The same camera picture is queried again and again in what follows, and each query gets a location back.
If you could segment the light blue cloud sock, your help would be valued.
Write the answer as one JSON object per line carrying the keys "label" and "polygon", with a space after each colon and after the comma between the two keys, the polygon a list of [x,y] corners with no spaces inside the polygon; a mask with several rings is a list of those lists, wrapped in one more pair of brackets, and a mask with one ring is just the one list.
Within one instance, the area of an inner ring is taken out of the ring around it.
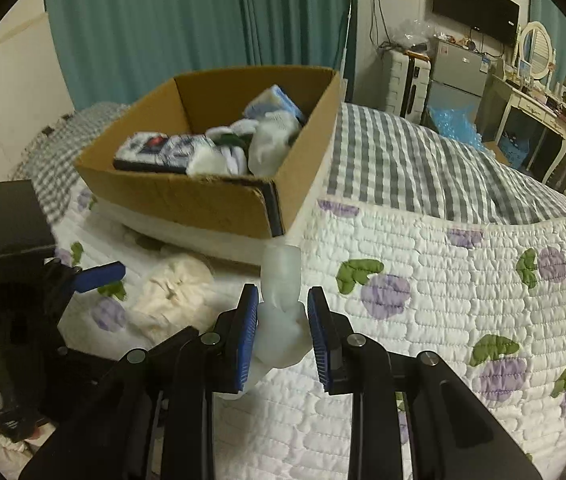
{"label": "light blue cloud sock", "polygon": [[263,90],[252,99],[244,108],[243,117],[258,119],[267,113],[279,110],[291,113],[299,122],[307,122],[305,114],[277,84]]}

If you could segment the black wall television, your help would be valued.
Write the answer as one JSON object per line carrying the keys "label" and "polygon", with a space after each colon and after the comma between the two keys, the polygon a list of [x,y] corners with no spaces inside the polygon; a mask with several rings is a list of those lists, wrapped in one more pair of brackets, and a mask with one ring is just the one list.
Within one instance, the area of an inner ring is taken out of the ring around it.
{"label": "black wall television", "polygon": [[512,0],[432,0],[432,13],[477,30],[505,47],[515,44],[519,6]]}

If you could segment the cardboard box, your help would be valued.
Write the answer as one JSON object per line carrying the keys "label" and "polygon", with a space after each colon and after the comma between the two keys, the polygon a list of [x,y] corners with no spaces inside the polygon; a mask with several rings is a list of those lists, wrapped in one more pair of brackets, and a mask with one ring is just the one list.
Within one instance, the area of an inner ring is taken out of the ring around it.
{"label": "cardboard box", "polygon": [[246,66],[172,77],[75,162],[99,200],[179,226],[267,240],[289,232],[331,142],[341,75]]}

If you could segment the white dressing table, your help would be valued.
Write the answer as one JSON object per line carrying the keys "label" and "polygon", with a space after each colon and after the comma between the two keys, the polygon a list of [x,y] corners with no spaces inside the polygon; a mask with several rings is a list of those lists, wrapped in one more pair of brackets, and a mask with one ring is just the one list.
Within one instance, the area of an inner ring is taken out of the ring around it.
{"label": "white dressing table", "polygon": [[516,170],[555,191],[566,190],[566,119],[556,110],[490,74],[476,127],[486,144],[498,145],[504,134],[528,139],[529,155]]}

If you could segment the grey checked bed sheet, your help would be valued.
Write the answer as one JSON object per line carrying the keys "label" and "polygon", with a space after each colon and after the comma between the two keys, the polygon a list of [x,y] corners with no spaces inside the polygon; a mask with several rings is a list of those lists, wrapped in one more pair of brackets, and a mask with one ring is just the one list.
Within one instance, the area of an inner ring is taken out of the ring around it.
{"label": "grey checked bed sheet", "polygon": [[[79,176],[74,161],[126,105],[94,104],[37,133],[8,175],[33,182],[48,221],[60,222]],[[474,224],[530,224],[566,217],[566,196],[486,151],[404,119],[345,103],[326,180],[334,197]]]}

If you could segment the white suitcase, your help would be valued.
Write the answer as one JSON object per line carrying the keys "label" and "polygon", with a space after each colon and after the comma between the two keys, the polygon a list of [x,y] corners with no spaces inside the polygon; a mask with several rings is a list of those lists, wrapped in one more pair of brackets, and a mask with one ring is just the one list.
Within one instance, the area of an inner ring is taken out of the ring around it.
{"label": "white suitcase", "polygon": [[419,124],[427,98],[430,59],[417,52],[387,51],[383,55],[383,111]]}

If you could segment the clear plastic bag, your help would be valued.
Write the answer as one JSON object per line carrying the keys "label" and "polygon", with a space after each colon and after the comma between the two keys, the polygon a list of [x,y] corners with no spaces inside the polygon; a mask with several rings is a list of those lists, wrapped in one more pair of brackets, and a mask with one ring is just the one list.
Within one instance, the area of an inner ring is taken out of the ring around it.
{"label": "clear plastic bag", "polygon": [[432,24],[420,20],[404,20],[394,30],[391,41],[405,51],[426,52],[436,36]]}

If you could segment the plain white sock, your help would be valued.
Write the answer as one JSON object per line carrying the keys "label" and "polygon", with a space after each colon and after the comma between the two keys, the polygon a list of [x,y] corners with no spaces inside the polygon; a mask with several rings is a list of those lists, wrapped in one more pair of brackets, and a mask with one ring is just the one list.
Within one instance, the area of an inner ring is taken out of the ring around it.
{"label": "plain white sock", "polygon": [[269,245],[260,268],[262,302],[257,308],[257,328],[251,366],[243,390],[220,393],[223,400],[240,399],[269,373],[298,364],[311,349],[305,306],[299,301],[301,252],[289,245]]}

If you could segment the floor box with blue bags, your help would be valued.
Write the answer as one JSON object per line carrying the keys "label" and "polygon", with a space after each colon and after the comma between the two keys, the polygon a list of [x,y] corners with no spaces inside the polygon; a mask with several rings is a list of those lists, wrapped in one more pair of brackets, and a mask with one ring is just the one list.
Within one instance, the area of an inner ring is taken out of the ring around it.
{"label": "floor box with blue bags", "polygon": [[508,161],[498,145],[482,142],[481,135],[469,118],[471,111],[470,107],[441,108],[428,105],[423,125],[436,131],[440,136],[476,148],[508,166]]}

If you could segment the cream rolled sock ball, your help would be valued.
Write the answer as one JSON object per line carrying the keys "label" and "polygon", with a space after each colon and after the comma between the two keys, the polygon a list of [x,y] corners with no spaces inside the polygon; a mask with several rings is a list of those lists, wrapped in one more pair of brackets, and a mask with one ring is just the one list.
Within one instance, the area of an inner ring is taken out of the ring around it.
{"label": "cream rolled sock ball", "polygon": [[205,330],[216,310],[210,305],[213,274],[190,255],[178,255],[157,266],[127,309],[132,327],[153,346],[187,326]]}

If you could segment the white oval vanity mirror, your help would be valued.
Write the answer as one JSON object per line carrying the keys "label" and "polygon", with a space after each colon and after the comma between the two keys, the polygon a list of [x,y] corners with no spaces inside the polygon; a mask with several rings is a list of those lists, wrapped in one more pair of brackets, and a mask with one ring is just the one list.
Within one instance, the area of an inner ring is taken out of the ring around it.
{"label": "white oval vanity mirror", "polygon": [[538,21],[529,22],[520,32],[518,60],[529,66],[529,76],[541,80],[555,67],[555,49],[544,25]]}

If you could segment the blue waste bin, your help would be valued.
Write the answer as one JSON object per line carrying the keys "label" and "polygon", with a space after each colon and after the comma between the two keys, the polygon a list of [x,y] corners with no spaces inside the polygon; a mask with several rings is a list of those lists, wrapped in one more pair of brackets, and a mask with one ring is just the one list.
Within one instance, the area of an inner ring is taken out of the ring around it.
{"label": "blue waste bin", "polygon": [[499,140],[499,149],[505,156],[507,162],[515,169],[522,167],[530,151],[528,139],[519,139],[504,134]]}

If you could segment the grey mini fridge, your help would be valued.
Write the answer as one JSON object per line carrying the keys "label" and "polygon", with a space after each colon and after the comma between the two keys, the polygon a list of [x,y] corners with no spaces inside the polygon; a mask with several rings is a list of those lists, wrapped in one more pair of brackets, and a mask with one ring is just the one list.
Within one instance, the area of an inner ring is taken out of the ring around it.
{"label": "grey mini fridge", "polygon": [[461,110],[475,122],[489,61],[481,54],[439,40],[429,76],[426,106],[437,110]]}

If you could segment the white green striped sock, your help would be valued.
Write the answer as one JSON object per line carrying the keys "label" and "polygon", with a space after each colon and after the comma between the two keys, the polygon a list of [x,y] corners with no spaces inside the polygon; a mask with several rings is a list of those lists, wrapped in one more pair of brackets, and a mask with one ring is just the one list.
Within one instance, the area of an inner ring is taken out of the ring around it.
{"label": "white green striped sock", "polygon": [[205,141],[191,155],[185,173],[189,177],[245,176],[247,152],[257,126],[257,120],[240,119],[231,126],[208,129]]}

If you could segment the dark patterned sock pair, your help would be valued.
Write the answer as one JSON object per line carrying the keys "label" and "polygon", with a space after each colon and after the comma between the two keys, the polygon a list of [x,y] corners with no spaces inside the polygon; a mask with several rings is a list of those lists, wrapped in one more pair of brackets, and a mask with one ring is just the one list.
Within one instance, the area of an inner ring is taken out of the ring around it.
{"label": "dark patterned sock pair", "polygon": [[187,166],[202,148],[214,148],[215,143],[195,134],[169,136],[157,132],[134,133],[118,148],[113,159],[117,170],[167,172],[186,174]]}

